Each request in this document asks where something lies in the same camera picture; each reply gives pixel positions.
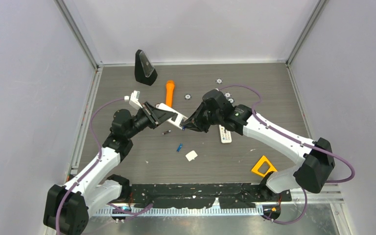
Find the blue battery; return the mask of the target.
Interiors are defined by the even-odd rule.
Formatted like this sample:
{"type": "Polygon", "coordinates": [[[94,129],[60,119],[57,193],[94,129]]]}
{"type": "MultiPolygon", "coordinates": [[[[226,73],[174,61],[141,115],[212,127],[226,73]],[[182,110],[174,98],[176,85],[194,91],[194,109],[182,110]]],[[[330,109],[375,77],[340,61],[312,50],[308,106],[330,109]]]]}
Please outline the blue battery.
{"type": "Polygon", "coordinates": [[[180,150],[181,150],[181,148],[183,147],[183,144],[181,143],[181,144],[179,144],[179,146],[178,146],[178,148],[177,148],[177,150],[176,150],[176,152],[180,152],[180,150]]]}

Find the white battery cover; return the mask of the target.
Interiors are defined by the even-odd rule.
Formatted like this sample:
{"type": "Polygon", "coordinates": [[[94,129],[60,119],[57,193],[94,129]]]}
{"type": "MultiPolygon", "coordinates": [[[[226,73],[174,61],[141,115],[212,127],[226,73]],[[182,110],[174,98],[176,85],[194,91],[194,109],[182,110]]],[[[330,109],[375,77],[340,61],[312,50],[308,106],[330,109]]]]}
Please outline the white battery cover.
{"type": "Polygon", "coordinates": [[[186,154],[186,159],[191,162],[192,160],[194,160],[196,157],[198,156],[198,154],[192,150],[190,151],[189,153],[186,154]]]}

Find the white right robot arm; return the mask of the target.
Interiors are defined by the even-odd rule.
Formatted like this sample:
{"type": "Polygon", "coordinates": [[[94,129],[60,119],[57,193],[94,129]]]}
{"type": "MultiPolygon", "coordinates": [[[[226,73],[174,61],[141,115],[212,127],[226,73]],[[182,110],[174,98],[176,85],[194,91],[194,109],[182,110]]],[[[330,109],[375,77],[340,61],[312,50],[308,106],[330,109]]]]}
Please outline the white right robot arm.
{"type": "Polygon", "coordinates": [[[295,164],[263,178],[260,195],[266,201],[294,188],[319,193],[335,167],[328,140],[319,138],[314,141],[289,132],[261,115],[254,115],[248,106],[233,106],[219,90],[207,92],[200,106],[182,122],[185,129],[196,132],[208,132],[212,125],[221,125],[228,131],[258,140],[295,164]]]}

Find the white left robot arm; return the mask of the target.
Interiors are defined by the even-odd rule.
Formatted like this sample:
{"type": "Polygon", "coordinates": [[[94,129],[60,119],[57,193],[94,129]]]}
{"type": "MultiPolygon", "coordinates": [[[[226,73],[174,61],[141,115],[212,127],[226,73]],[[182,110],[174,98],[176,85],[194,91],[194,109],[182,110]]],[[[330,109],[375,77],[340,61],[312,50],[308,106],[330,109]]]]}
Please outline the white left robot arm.
{"type": "Polygon", "coordinates": [[[89,219],[106,204],[114,200],[126,202],[131,195],[129,180],[106,175],[129,154],[132,137],[145,128],[155,129],[174,115],[149,102],[143,103],[135,115],[127,109],[116,111],[108,137],[98,146],[98,154],[71,180],[49,189],[43,224],[57,234],[80,235],[89,219]]]}

